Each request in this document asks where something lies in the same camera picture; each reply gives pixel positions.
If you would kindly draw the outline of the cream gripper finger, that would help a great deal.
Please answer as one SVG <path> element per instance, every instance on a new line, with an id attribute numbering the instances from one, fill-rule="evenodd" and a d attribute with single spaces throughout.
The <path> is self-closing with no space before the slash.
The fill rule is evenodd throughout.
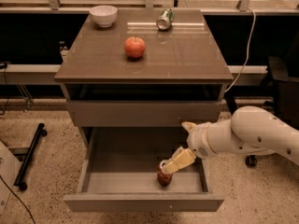
<path id="1" fill-rule="evenodd" d="M 182 122 L 181 125 L 188 133 L 190 133 L 196 127 L 195 123 L 188 121 Z"/>
<path id="2" fill-rule="evenodd" d="M 196 155 L 189 148 L 178 148 L 163 164 L 163 173 L 171 175 L 195 162 Z"/>

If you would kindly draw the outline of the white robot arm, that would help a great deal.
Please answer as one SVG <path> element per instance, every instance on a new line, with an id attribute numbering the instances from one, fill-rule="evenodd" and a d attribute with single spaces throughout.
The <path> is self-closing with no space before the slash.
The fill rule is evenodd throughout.
<path id="1" fill-rule="evenodd" d="M 222 152 L 277 153 L 299 164 L 299 131 L 260 107 L 243 106 L 230 119 L 202 124 L 186 121 L 182 127 L 188 132 L 188 147 L 179 147 L 169 160 L 160 163 L 164 174 L 190 166 L 196 158 L 211 158 Z"/>

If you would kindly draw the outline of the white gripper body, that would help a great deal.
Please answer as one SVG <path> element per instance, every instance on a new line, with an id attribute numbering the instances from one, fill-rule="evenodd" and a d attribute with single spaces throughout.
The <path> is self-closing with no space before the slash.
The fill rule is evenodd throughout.
<path id="1" fill-rule="evenodd" d="M 196 127 L 188 133 L 187 144 L 194 154 L 201 158 L 212 158 L 216 153 L 210 147 L 207 139 L 207 129 L 210 123 L 196 124 Z"/>

